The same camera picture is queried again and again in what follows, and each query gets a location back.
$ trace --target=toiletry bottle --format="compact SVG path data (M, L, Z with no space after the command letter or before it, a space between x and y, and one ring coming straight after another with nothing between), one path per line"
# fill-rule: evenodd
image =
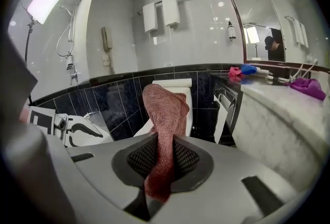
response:
M235 28L230 21L228 23L228 35L229 35L229 40L236 39Z

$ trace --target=bottle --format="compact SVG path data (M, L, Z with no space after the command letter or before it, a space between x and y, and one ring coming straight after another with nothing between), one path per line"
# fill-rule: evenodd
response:
M229 40L236 39L235 28L230 21L228 23L228 35L229 35Z

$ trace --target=purple cloth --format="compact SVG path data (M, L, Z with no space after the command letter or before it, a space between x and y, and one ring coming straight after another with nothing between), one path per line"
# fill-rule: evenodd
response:
M326 95L321 89L319 81L316 79L297 78L290 87L313 98L324 100Z

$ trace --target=wall switch plate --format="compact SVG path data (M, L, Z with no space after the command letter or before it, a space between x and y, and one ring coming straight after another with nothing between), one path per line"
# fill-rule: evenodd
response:
M102 63L104 67L110 66L110 59L108 55L102 55Z

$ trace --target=red cloth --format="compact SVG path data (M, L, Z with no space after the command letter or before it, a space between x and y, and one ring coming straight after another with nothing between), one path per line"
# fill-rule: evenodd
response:
M229 76L240 76L242 71L238 67L231 67L228 73Z
M158 132L157 163L144 181L145 193L166 202L174 180L173 134L185 135L189 106L186 95L172 93L159 85L148 85L143 91L143 103Z

